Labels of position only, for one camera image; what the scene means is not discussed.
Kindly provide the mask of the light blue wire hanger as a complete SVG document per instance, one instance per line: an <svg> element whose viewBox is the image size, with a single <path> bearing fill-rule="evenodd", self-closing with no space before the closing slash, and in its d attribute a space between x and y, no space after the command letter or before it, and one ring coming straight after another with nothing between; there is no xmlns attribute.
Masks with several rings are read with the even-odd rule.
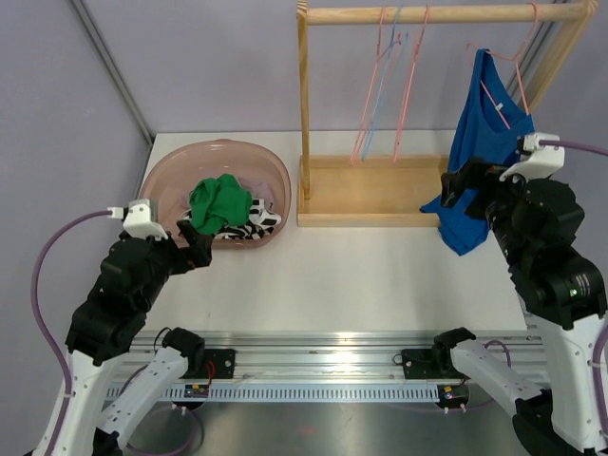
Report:
<svg viewBox="0 0 608 456"><path fill-rule="evenodd" d="M378 84L376 100L370 115L369 126L367 127L363 145L361 146L360 156L363 162L368 158L370 153L371 144L376 131L376 125L386 99L386 90L389 88L392 69L395 65L395 61L399 60L400 58L401 48L401 33L397 30L396 20L393 20L390 30L389 43L382 53L378 53L377 60L378 62L383 62L384 65L380 73L381 79Z"/></svg>

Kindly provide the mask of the blue tank top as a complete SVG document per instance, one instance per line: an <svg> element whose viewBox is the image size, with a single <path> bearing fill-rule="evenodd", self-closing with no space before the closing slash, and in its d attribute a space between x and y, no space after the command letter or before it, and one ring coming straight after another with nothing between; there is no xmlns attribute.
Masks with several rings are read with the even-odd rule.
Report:
<svg viewBox="0 0 608 456"><path fill-rule="evenodd" d="M535 130L530 114L509 96L499 76L493 56L485 49L475 54L465 107L452 141L447 170L456 172L472 157L489 163L511 165L517 161L517 139ZM477 191L467 189L454 207L446 208L436 197L420 211L436 214L444 243L460 256L486 241L486 221L466 214Z"/></svg>

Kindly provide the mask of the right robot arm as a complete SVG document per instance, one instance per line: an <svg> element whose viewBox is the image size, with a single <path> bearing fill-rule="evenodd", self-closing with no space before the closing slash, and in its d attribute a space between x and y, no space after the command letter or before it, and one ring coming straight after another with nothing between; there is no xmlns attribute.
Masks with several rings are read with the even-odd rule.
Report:
<svg viewBox="0 0 608 456"><path fill-rule="evenodd" d="M599 269L574 248L583 218L573 190L548 177L509 176L504 166L469 160L441 177L441 203L467 191L466 213L485 221L544 346L547 387L526 380L471 331L438 334L427 349L393 358L408 379L472 381L509 416L531 455L603 455L607 451L607 293Z"/></svg>

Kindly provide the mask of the pink tank top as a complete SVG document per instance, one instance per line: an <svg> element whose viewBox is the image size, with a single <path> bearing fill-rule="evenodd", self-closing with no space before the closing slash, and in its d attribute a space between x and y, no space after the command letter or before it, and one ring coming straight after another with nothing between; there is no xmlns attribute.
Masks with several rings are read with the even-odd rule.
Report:
<svg viewBox="0 0 608 456"><path fill-rule="evenodd" d="M275 209L274 194L266 181L237 177L237 182L242 188L252 194L253 199L264 200L266 210L273 211Z"/></svg>

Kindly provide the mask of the green tank top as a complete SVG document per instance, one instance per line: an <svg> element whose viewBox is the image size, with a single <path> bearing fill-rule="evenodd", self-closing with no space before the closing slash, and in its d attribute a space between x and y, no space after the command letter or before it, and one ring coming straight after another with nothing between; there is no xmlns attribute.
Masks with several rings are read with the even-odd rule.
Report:
<svg viewBox="0 0 608 456"><path fill-rule="evenodd" d="M214 235L225 226L249 219L253 198L230 174L201 180L189 195L191 224L199 233Z"/></svg>

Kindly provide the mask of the pink hanger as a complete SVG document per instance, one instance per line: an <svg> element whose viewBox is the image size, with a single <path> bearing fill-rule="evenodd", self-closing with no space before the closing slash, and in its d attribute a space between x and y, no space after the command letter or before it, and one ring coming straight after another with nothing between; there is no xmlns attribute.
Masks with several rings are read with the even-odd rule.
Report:
<svg viewBox="0 0 608 456"><path fill-rule="evenodd" d="M533 21L533 26L529 29L529 31L527 32L527 34L525 35L525 38L523 39L520 47L518 48L517 52L511 56L511 57L507 57L505 55L493 52L493 51L489 51L489 50L485 50L484 52L486 54L491 55L492 57L496 57L499 60L504 60L507 62L510 62L514 65L514 69L515 69L515 76L516 76L516 80L517 80L517 85L520 91L520 95L521 95L521 101L522 101L522 105L523 105L523 110L525 112L526 115L530 114L530 109L529 109L529 105L526 99L526 95L525 95L525 90L523 88L523 76L522 76L522 72L521 72L521 68L520 68L520 62L522 60L523 57L523 52L526 50L529 41L531 40L533 33L536 30L536 27L538 25L538 23L540 22L540 7L539 5L535 2L535 1L529 1L528 4L532 7L533 11L534 11L534 21ZM487 97L487 99L492 103L495 112L499 115L500 119L502 120L504 126L510 130L511 126L509 124L509 122L507 121L506 117L504 116L504 114L502 113L502 109L503 109L503 105L499 104L496 102L495 98L493 97L493 95L491 94L491 92L488 90L486 84L484 81L480 81L481 87Z"/></svg>
<svg viewBox="0 0 608 456"><path fill-rule="evenodd" d="M397 16L398 14L401 12L401 7L399 7L395 14L394 17L392 19L392 22L390 23L390 29L393 23L393 20L396 20L396 25L397 25ZM378 29L377 29L377 37L376 37L376 43L375 43L375 54L374 54L374 65L373 65L373 70L372 70L372 74L370 77L370 83L369 83L369 87L368 87L368 91L367 91L367 95L366 95L366 99L365 99L365 103L364 103L364 107L363 107L363 111L362 111L362 115L361 115L361 119L360 119L360 123L359 123L359 127L358 127L358 131L357 131L357 135L353 144L353 148L352 148L352 152L351 152L351 157L350 157L350 165L355 165L358 161L361 161L361 156L360 156L360 151L361 151L361 146L363 145L363 141L364 141L364 137L367 131L367 127L369 126L369 121L371 118L371 112L373 110L373 105L374 102L376 100L376 94L377 94L377 90L378 90L378 84L379 81L381 79L380 73L382 71L382 67L384 65L383 62L378 62L377 58L378 58L378 53L382 53L386 47L387 44L389 43L389 39L390 39L390 31L389 31L389 38L387 42L384 42L383 40L383 31L384 31L384 27L389 23L389 8L386 6L383 6L380 9L380 15L379 15L379 21L378 21ZM395 71L396 68L398 68L401 65L401 61L403 59L403 48L404 48L404 44L406 44L409 40L409 34L406 33L405 36L402 36L401 34L401 38L402 38L402 48L401 48L401 54L400 54L400 58L399 60L395 61L395 65L392 69L392 73L391 73L391 77L389 80L389 88L393 79L393 73ZM388 98L388 91L389 88L386 90L386 99ZM380 115L383 113L384 110L384 104L383 104L383 108L381 110Z"/></svg>
<svg viewBox="0 0 608 456"><path fill-rule="evenodd" d="M414 80L415 71L416 71L416 67L417 67L417 62L418 62L418 58L419 58L419 54L420 54L420 48L421 48L422 42L424 40L424 35L425 35L426 28L428 25L429 10L430 10L430 6L429 6L429 4L426 4L424 21L422 23L422 26L421 26L419 35L416 39L416 42L412 48L412 54L411 54L411 58L410 58L410 65L409 65L409 72L408 72L408 79L407 79L406 84L404 85L401 111L400 111L397 129L396 129L395 141L394 141L394 145L393 145L393 149L392 149L392 163L393 164L396 164L397 159L399 157L399 152L400 152L400 148L401 148L401 140L402 140L402 136L403 136L405 121L406 121L406 118L408 115L410 94L411 94L413 80Z"/></svg>

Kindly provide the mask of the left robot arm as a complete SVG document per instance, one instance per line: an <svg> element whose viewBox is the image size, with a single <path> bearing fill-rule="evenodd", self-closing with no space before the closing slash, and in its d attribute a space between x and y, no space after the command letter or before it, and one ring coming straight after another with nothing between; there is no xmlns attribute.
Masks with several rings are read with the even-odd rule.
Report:
<svg viewBox="0 0 608 456"><path fill-rule="evenodd" d="M93 288L72 316L66 349L56 351L64 381L32 454L120 455L168 387L203 371L203 338L175 328L143 371L110 406L105 404L114 371L168 278L211 263L212 237L198 233L187 220L178 227L184 247L169 235L153 239L128 233L110 247Z"/></svg>

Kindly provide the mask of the black white striped tank top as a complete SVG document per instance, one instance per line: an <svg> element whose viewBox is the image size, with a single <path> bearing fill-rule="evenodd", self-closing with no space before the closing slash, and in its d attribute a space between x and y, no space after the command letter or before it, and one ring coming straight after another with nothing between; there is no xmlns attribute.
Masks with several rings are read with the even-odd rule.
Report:
<svg viewBox="0 0 608 456"><path fill-rule="evenodd" d="M181 214L181 220L191 222L190 209ZM218 233L209 235L214 239L259 240L271 235L282 223L282 216L264 207L263 199L253 199L248 221L241 226L225 226Z"/></svg>

